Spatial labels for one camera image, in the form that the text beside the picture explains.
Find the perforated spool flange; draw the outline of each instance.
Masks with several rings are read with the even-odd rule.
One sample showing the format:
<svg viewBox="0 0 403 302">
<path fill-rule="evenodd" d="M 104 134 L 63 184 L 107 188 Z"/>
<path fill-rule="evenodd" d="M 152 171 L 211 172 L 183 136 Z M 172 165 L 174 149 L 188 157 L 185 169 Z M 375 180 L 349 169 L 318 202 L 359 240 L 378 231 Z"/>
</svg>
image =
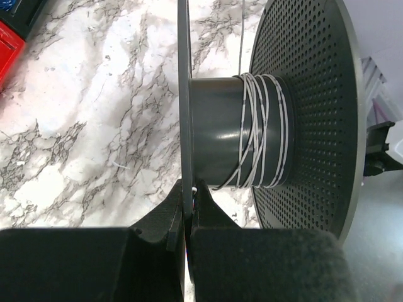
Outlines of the perforated spool flange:
<svg viewBox="0 0 403 302">
<path fill-rule="evenodd" d="M 296 137 L 287 183 L 253 189 L 262 227 L 317 228 L 344 240 L 365 156 L 357 48 L 341 1 L 267 3 L 254 42 L 251 73 L 274 74 L 287 82 L 295 106 Z"/>
</svg>

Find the marble countertop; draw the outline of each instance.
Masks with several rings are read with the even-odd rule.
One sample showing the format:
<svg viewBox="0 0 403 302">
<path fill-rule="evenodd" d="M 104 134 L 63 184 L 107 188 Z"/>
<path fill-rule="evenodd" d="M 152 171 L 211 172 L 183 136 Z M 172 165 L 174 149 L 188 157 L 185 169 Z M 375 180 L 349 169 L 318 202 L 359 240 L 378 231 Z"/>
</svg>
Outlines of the marble countertop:
<svg viewBox="0 0 403 302">
<path fill-rule="evenodd" d="M 242 70 L 265 4 L 246 1 Z M 177 2 L 58 0 L 0 95 L 0 227 L 131 225 L 180 178 Z M 190 1 L 195 77 L 237 73 L 241 1 Z M 214 199 L 256 227 L 250 192 Z"/>
</svg>

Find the white wall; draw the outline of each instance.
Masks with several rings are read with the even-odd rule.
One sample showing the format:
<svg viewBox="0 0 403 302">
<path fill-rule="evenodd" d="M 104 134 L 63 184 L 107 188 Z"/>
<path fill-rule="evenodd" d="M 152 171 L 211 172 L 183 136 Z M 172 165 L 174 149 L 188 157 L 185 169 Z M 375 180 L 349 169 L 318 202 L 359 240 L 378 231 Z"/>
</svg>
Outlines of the white wall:
<svg viewBox="0 0 403 302">
<path fill-rule="evenodd" d="M 392 99 L 403 110 L 403 0 L 344 0 L 361 57 L 371 56 Z"/>
</svg>

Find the red object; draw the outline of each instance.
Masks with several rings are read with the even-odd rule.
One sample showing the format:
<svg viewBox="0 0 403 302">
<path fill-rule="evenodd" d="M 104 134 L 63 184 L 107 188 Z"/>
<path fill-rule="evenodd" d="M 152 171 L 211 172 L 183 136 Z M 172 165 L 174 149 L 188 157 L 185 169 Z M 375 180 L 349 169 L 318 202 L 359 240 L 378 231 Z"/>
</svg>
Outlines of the red object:
<svg viewBox="0 0 403 302">
<path fill-rule="evenodd" d="M 24 46 L 24 40 L 0 21 L 0 87 Z"/>
</svg>

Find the spool holder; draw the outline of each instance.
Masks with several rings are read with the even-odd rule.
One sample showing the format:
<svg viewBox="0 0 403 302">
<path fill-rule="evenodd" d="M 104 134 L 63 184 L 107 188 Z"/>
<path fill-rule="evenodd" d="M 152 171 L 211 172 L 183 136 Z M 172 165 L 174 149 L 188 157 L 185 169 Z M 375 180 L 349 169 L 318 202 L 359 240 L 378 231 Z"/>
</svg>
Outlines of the spool holder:
<svg viewBox="0 0 403 302">
<path fill-rule="evenodd" d="M 191 75 L 188 1 L 178 1 L 179 112 L 184 217 L 191 219 L 192 187 L 222 185 L 237 167 L 240 134 L 249 137 L 246 102 L 240 133 L 242 81 Z M 341 0 L 269 0 L 259 22 L 250 73 L 281 83 L 289 115 L 290 147 L 277 187 L 253 187 L 263 228 L 315 228 L 343 241 L 356 208 L 365 161 L 365 116 L 358 43 Z M 279 116 L 268 84 L 270 116 L 263 185 L 279 156 Z M 261 115 L 259 135 L 262 135 Z M 252 152 L 242 165 L 249 174 Z M 254 185 L 260 175 L 260 165 Z"/>
</svg>

